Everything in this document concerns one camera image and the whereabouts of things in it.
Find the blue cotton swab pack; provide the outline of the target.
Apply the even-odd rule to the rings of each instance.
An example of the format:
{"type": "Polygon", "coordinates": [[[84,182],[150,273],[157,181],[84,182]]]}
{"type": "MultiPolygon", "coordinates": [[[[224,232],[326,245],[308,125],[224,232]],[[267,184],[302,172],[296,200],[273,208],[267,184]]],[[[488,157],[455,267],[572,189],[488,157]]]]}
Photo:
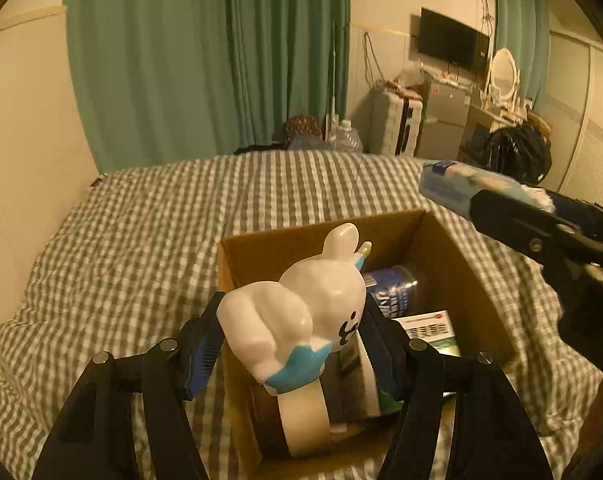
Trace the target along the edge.
{"type": "Polygon", "coordinates": [[[466,165],[458,160],[423,162],[420,193],[433,202],[471,219],[472,198],[481,191],[491,191],[536,207],[548,214],[556,212],[550,194],[543,188],[532,188],[495,172],[466,165]]]}

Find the green 999 medicine box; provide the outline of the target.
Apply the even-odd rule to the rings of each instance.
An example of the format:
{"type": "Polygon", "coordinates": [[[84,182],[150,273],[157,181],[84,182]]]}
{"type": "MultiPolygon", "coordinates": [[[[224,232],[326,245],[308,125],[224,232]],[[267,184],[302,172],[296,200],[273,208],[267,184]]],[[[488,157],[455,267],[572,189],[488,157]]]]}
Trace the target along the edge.
{"type": "MultiPolygon", "coordinates": [[[[395,318],[407,335],[422,339],[446,356],[461,356],[446,310],[395,318]]],[[[367,350],[359,334],[338,353],[341,371],[341,406],[347,420],[376,418],[399,412],[395,401],[377,384],[367,350]]]]}

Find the white tape roll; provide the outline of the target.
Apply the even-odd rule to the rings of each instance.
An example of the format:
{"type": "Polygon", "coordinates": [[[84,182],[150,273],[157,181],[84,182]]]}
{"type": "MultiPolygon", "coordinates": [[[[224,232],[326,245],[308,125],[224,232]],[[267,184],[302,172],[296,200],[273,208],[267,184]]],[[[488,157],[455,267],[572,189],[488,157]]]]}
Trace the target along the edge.
{"type": "Polygon", "coordinates": [[[366,430],[382,408],[361,338],[331,354],[315,382],[278,396],[278,409],[288,453],[295,458],[325,453],[366,430]]]}

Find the white bunny figurine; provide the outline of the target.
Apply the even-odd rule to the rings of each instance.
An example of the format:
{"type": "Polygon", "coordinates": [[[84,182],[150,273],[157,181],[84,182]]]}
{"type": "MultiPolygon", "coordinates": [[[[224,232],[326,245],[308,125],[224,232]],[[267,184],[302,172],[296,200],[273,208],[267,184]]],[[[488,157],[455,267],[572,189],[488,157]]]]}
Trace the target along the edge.
{"type": "Polygon", "coordinates": [[[217,318],[227,344],[271,396],[315,382],[358,330],[367,297],[360,247],[357,227],[343,223],[319,255],[222,298],[217,318]]]}

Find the black bag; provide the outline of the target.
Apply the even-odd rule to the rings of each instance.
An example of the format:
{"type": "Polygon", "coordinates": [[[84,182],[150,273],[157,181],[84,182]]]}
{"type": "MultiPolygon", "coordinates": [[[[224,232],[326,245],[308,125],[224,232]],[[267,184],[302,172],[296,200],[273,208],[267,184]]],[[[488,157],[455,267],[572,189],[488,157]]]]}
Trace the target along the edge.
{"type": "Polygon", "coordinates": [[[530,124],[500,128],[489,136],[481,163],[489,171],[536,186],[552,167],[551,142],[530,124]]]}

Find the white oval vanity mirror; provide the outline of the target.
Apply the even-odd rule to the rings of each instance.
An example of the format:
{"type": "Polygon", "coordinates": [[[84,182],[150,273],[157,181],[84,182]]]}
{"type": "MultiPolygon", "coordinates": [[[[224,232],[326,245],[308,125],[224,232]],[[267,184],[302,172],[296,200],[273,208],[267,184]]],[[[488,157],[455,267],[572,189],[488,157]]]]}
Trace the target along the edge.
{"type": "Polygon", "coordinates": [[[495,51],[489,70],[486,94],[491,102],[507,105],[516,98],[519,87],[519,70],[508,48],[495,51]]]}

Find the small grey refrigerator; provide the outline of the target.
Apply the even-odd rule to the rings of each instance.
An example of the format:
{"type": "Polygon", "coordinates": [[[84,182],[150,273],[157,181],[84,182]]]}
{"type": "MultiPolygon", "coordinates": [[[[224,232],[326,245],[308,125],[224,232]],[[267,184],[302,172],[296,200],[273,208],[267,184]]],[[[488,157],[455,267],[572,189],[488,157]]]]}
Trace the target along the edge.
{"type": "Polygon", "coordinates": [[[435,79],[425,81],[421,90],[423,110],[415,156],[456,159],[469,115],[469,91],[435,79]]]}

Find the white suitcase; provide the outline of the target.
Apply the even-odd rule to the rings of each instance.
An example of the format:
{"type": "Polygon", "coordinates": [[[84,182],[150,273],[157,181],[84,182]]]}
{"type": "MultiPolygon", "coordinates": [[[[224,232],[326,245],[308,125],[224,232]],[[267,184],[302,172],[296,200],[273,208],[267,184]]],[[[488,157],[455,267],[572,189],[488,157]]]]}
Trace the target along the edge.
{"type": "Polygon", "coordinates": [[[373,100],[369,148],[373,154],[412,157],[422,122],[423,100],[414,91],[383,91],[373,100]]]}

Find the grey white checked duvet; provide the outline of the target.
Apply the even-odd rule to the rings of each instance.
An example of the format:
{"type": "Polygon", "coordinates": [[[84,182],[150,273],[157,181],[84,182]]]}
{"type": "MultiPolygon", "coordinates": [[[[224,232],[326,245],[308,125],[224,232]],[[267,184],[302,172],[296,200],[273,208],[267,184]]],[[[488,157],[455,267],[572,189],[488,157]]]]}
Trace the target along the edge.
{"type": "Polygon", "coordinates": [[[204,308],[224,237],[425,209],[495,303],[516,352],[510,382],[561,474],[601,374],[559,339],[561,306],[539,266],[423,197],[421,174],[413,159],[269,151],[104,176],[42,248],[0,326],[0,460],[29,478],[94,353],[140,353],[204,308]]]}

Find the clear water jug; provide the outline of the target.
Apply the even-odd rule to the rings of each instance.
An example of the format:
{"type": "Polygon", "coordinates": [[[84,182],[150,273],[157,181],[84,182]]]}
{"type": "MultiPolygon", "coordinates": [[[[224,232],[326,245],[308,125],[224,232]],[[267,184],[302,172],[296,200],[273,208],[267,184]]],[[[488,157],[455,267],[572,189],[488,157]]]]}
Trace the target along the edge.
{"type": "Polygon", "coordinates": [[[327,142],[336,151],[361,153],[363,151],[362,141],[356,128],[352,127],[352,123],[348,119],[342,119],[334,126],[327,142]]]}

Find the green window curtain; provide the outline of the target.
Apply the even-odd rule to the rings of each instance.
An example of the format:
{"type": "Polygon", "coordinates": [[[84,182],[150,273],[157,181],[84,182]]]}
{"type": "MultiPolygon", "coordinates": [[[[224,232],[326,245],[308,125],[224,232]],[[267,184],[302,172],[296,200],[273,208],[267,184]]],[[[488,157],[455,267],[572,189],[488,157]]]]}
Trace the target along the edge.
{"type": "Polygon", "coordinates": [[[495,48],[507,48],[521,76],[518,96],[541,110],[547,96],[550,56],[548,0],[495,0],[495,48]]]}

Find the brown basket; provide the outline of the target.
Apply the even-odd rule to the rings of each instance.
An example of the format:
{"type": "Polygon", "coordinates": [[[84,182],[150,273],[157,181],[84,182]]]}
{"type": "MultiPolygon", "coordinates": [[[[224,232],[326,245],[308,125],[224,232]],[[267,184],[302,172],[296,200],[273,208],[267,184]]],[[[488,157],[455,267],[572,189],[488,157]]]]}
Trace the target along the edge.
{"type": "Polygon", "coordinates": [[[322,127],[315,116],[298,115],[288,118],[284,132],[290,150],[314,150],[323,145],[322,127]]]}

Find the black wall television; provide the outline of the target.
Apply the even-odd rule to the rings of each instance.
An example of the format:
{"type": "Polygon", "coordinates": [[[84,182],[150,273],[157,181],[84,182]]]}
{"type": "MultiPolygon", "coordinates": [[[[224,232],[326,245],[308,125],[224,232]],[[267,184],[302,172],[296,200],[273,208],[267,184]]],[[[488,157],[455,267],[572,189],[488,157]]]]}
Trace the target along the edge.
{"type": "Polygon", "coordinates": [[[423,8],[417,52],[474,75],[484,75],[490,37],[448,16],[423,8]]]}

